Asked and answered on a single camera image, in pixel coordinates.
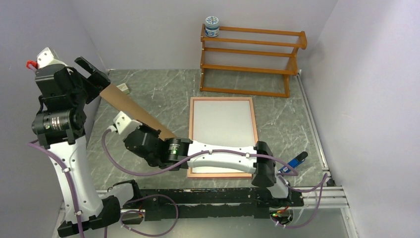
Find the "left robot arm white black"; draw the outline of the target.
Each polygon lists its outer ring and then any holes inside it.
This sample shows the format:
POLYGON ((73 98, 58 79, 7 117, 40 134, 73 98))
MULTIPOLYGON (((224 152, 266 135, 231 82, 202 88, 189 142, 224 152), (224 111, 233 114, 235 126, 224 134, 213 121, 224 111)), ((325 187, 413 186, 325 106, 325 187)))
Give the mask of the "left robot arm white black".
POLYGON ((89 77, 58 60, 50 52, 37 57, 35 82, 41 92, 40 109, 32 123, 37 142, 30 146, 45 153, 55 169, 65 205, 59 237, 106 228, 121 218, 121 208, 136 208, 142 195, 133 180, 117 183, 100 196, 87 161, 84 107, 109 86, 107 76, 84 58, 76 59, 89 77))

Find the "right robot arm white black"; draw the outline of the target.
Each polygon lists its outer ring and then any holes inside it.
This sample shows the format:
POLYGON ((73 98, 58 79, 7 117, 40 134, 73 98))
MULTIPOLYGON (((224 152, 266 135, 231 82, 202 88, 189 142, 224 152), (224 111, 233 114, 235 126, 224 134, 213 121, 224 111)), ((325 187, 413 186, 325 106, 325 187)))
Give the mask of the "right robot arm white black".
POLYGON ((251 174, 251 184, 266 188, 275 204, 286 205, 291 200, 291 192, 280 181, 278 174, 287 174, 302 163, 308 156, 302 152, 277 169, 268 145, 258 141, 255 146, 224 147, 201 143, 187 138, 159 138, 160 131, 147 125, 131 125, 118 129, 127 150, 145 159, 150 167, 162 171, 215 167, 233 169, 251 174))

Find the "brown frame backing board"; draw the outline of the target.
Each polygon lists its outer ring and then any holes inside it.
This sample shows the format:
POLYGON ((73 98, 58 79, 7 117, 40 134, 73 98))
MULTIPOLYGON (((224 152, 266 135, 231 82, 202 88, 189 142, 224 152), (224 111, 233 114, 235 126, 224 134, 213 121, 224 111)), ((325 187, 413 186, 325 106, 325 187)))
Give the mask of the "brown frame backing board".
POLYGON ((110 84, 100 92, 100 96, 105 99, 118 111, 123 111, 132 118, 150 126, 155 130, 160 130, 159 137, 161 139, 174 138, 176 135, 166 126, 161 124, 155 117, 149 114, 145 109, 138 105, 127 94, 122 92, 116 85, 110 84))

